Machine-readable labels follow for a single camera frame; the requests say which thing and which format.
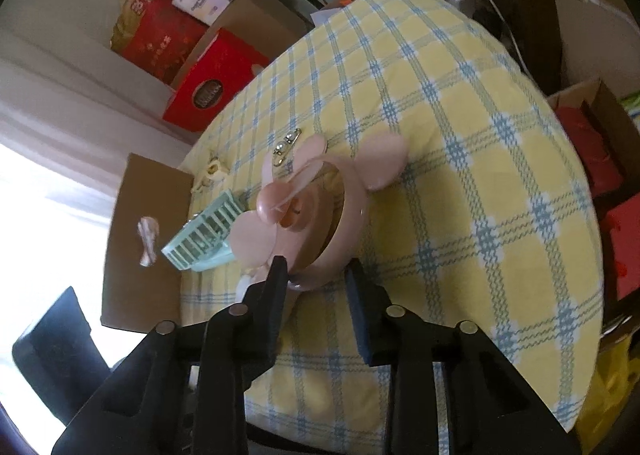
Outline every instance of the power adapter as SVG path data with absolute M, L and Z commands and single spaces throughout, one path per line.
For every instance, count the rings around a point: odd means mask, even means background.
M 476 11 L 476 0 L 447 0 L 468 18 L 472 18 Z

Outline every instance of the pink nose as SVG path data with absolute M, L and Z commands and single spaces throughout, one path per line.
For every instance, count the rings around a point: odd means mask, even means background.
M 260 220 L 274 225 L 282 220 L 291 203 L 290 195 L 293 187 L 286 182 L 274 180 L 258 193 L 256 210 Z

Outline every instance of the mint green plastic basket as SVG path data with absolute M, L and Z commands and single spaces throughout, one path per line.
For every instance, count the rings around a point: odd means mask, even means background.
M 226 190 L 187 222 L 162 248 L 162 253 L 181 271 L 191 269 L 198 273 L 234 260 L 226 238 L 244 211 L 246 208 Z

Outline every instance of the yellow plaid tablecloth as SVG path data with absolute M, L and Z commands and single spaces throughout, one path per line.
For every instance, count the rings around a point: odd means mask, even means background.
M 545 98 L 505 49 L 441 0 L 358 0 L 264 70 L 185 159 L 211 154 L 255 207 L 264 154 L 292 128 L 354 155 L 391 129 L 410 143 L 401 180 L 373 194 L 359 257 L 425 320 L 478 323 L 570 427 L 602 317 L 598 227 L 580 162 Z M 184 324 L 233 303 L 231 263 L 182 284 Z M 388 368 L 357 353 L 338 278 L 300 297 L 275 367 L 246 393 L 249 422 L 341 453 L 382 451 Z M 440 425 L 446 450 L 446 424 Z

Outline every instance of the screw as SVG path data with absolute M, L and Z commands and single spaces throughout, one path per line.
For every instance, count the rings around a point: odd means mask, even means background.
M 248 310 L 249 307 L 244 303 L 234 303 L 229 307 L 229 314 L 231 314 L 231 316 L 244 316 Z
M 389 305 L 389 307 L 386 308 L 386 315 L 392 318 L 401 318 L 405 313 L 406 310 L 400 305 Z
M 475 334 L 478 332 L 478 325 L 473 323 L 473 321 L 463 321 L 460 324 L 460 331 L 465 334 Z
M 156 325 L 156 332 L 161 336 L 166 336 L 167 334 L 171 334 L 175 329 L 175 323 L 172 321 L 161 321 L 158 325 Z

